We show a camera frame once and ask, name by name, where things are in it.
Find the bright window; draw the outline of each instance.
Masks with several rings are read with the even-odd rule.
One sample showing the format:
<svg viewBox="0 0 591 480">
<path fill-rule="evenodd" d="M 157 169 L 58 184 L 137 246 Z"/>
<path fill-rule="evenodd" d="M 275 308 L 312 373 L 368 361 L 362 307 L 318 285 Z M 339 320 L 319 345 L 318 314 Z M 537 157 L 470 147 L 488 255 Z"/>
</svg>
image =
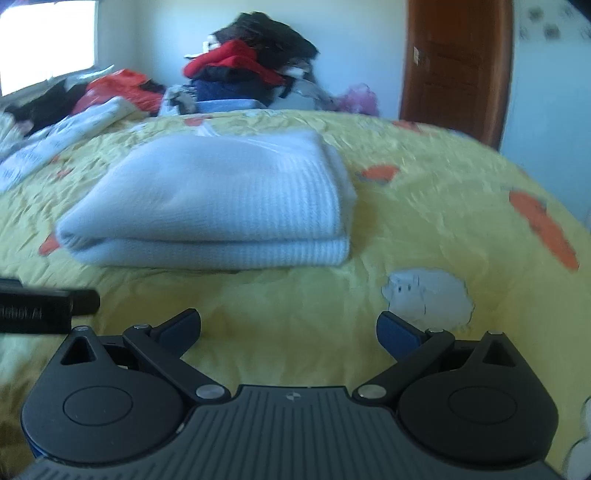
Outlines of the bright window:
<svg viewBox="0 0 591 480">
<path fill-rule="evenodd" d="M 95 64 L 96 2 L 21 5 L 0 15 L 3 95 Z"/>
</svg>

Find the yellow bedsheet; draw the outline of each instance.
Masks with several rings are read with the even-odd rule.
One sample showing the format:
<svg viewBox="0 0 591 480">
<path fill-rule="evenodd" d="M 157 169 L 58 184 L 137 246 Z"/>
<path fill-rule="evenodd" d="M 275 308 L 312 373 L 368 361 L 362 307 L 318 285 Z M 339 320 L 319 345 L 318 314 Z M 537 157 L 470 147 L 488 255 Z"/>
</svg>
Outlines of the yellow bedsheet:
<svg viewBox="0 0 591 480">
<path fill-rule="evenodd" d="M 136 145 L 191 131 L 223 134 L 313 128 L 340 151 L 358 191 L 352 255 L 338 268 L 202 274 L 80 265 L 46 238 L 60 216 Z M 364 116 L 250 111 L 211 118 L 122 121 L 69 148 L 0 195 L 0 275 L 36 286 L 96 288 L 90 323 L 119 334 L 196 308 L 203 334 L 184 359 L 235 390 L 239 383 L 347 385 L 392 363 L 375 337 L 391 272 L 437 268 L 466 284 L 467 327 L 478 339 L 505 331 L 558 405 L 549 461 L 561 469 L 583 436 L 591 395 L 591 241 L 565 208 L 497 153 L 429 127 Z M 61 339 L 0 339 L 1 461 L 31 461 L 20 405 Z"/>
</svg>

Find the door frame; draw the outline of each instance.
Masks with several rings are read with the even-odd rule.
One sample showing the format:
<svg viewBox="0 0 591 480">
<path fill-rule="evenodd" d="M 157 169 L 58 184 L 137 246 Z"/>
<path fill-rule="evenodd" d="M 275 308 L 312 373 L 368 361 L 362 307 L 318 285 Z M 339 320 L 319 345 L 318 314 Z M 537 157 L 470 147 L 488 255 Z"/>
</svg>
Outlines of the door frame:
<svg viewBox="0 0 591 480">
<path fill-rule="evenodd" d="M 414 46 L 417 42 L 418 7 L 417 1 L 408 0 L 408 36 L 405 59 L 404 88 L 400 104 L 400 118 L 406 119 L 410 113 L 411 80 L 414 68 Z M 479 140 L 498 150 L 501 144 L 505 118 L 509 103 L 511 70 L 513 68 L 514 7 L 513 0 L 488 0 L 495 6 L 493 69 L 488 99 L 486 101 L 485 124 Z"/>
</svg>

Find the red garment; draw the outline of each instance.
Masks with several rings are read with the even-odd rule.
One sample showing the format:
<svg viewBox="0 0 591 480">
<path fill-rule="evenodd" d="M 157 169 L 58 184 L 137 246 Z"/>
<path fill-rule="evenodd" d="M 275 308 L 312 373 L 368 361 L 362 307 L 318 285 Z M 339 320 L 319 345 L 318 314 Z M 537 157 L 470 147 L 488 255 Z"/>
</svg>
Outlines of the red garment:
<svg viewBox="0 0 591 480">
<path fill-rule="evenodd" d="M 227 41 L 221 47 L 198 56 L 187 64 L 183 74 L 187 78 L 193 78 L 199 73 L 199 70 L 208 65 L 247 69 L 255 72 L 263 82 L 269 85 L 283 85 L 284 83 L 281 75 L 266 69 L 256 61 L 256 51 L 242 40 Z"/>
<path fill-rule="evenodd" d="M 96 79 L 88 84 L 84 97 L 78 100 L 71 115 L 83 112 L 92 105 L 102 105 L 117 96 L 145 112 L 158 112 L 163 95 L 139 88 L 148 80 L 146 75 L 132 70 L 120 70 Z"/>
</svg>

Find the brown door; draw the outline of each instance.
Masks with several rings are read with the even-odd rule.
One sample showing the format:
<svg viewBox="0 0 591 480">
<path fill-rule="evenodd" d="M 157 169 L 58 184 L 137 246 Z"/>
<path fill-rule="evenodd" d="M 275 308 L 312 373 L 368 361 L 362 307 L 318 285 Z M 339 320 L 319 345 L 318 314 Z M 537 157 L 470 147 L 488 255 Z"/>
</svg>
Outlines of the brown door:
<svg viewBox="0 0 591 480">
<path fill-rule="evenodd" d="M 512 0 L 408 0 L 401 119 L 498 148 L 512 61 Z"/>
</svg>

